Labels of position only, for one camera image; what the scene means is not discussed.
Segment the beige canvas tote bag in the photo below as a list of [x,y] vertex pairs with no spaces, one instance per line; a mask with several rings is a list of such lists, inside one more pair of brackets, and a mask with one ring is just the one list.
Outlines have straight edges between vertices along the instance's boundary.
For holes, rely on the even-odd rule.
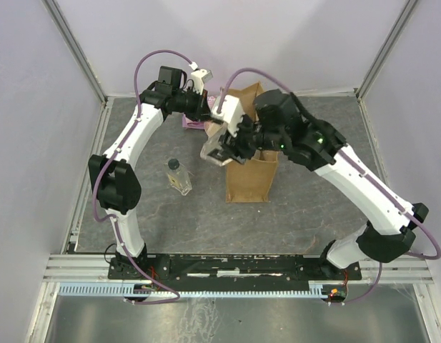
[[[257,115],[252,102],[264,93],[262,85],[257,82],[244,89],[230,89],[228,94],[239,98],[243,110],[253,120]],[[227,165],[226,201],[228,203],[268,202],[269,191],[278,167],[276,151],[257,150],[252,159],[245,164],[235,161]]]

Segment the square glass bottle front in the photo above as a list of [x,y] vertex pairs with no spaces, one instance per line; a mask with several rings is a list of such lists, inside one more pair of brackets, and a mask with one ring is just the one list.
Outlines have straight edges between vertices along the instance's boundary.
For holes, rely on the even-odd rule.
[[217,166],[226,166],[232,162],[230,153],[222,147],[226,133],[227,131],[225,129],[220,129],[207,139],[200,151],[200,157],[203,160]]

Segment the square glass bottle yellow label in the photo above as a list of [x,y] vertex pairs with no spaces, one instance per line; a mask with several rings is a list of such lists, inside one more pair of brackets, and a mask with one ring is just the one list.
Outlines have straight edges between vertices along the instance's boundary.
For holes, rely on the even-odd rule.
[[187,168],[180,164],[178,159],[171,158],[167,162],[166,173],[171,186],[175,188],[182,196],[188,195],[188,193],[192,190],[192,183],[190,181]]

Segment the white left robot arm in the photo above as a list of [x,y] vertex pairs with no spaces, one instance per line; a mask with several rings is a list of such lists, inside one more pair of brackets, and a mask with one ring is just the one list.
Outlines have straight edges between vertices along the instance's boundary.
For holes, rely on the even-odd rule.
[[149,262],[140,255],[145,243],[139,232],[136,207],[142,187],[134,168],[152,134],[172,113],[182,113],[192,121],[209,118],[207,90],[212,78],[208,69],[191,64],[192,72],[163,66],[147,89],[137,94],[131,119],[116,141],[101,155],[88,162],[93,207],[102,208],[110,220],[117,240],[118,253],[128,257],[124,270],[134,279],[145,277]]

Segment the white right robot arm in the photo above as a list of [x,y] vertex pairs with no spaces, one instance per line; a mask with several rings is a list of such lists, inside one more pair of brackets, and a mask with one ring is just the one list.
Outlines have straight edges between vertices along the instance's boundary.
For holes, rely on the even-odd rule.
[[241,101],[220,96],[212,120],[220,125],[202,148],[203,159],[224,166],[251,159],[258,150],[280,151],[341,191],[367,218],[355,233],[328,244],[318,262],[320,274],[335,279],[344,269],[370,258],[389,263],[409,254],[414,229],[428,208],[392,192],[367,168],[347,140],[328,122],[312,116],[293,93],[266,91],[252,102],[258,120]]

